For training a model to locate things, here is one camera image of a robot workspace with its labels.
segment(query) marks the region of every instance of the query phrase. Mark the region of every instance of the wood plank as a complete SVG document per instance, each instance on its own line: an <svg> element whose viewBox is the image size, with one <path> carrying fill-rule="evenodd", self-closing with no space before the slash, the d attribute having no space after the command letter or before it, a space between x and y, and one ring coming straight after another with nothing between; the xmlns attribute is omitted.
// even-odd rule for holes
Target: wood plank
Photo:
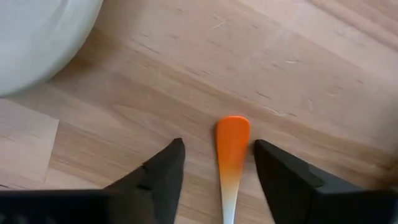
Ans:
<svg viewBox="0 0 398 224"><path fill-rule="evenodd" d="M0 99L0 170L44 182L57 127L57 119Z"/></svg>

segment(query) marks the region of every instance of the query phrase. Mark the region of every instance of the orange spoon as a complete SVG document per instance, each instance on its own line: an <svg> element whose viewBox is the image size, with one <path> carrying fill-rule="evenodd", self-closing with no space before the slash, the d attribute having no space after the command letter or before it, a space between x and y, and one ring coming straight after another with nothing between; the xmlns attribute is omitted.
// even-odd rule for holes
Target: orange spoon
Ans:
<svg viewBox="0 0 398 224"><path fill-rule="evenodd" d="M224 224L233 224L243 162L248 149L250 123L242 116L227 116L216 127L218 169Z"/></svg>

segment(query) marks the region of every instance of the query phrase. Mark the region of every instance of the white bowl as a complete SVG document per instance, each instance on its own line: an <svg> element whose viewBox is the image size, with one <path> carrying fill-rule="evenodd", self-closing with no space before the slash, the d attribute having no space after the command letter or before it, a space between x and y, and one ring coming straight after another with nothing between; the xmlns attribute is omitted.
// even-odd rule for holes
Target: white bowl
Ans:
<svg viewBox="0 0 398 224"><path fill-rule="evenodd" d="M55 75L83 45L102 0L0 0L0 96Z"/></svg>

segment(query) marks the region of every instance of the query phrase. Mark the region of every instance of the wooden floor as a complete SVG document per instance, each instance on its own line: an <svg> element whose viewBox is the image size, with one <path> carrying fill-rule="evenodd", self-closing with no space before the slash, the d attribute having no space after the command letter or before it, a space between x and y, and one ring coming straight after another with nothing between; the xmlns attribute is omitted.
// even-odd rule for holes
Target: wooden floor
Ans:
<svg viewBox="0 0 398 224"><path fill-rule="evenodd" d="M105 0L59 74L0 101L0 184L105 187L183 137L176 223L221 223L213 126L228 114L355 184L393 184L397 12L395 0ZM273 223L251 154L236 223Z"/></svg>

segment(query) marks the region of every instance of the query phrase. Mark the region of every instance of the spoon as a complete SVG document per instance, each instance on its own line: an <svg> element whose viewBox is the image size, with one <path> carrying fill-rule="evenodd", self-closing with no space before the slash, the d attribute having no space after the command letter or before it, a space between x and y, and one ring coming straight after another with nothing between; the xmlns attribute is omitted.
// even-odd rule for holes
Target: spoon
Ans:
<svg viewBox="0 0 398 224"><path fill-rule="evenodd" d="M220 173L223 223L233 224L250 123L242 116L227 116L217 123L216 147Z"/></svg>

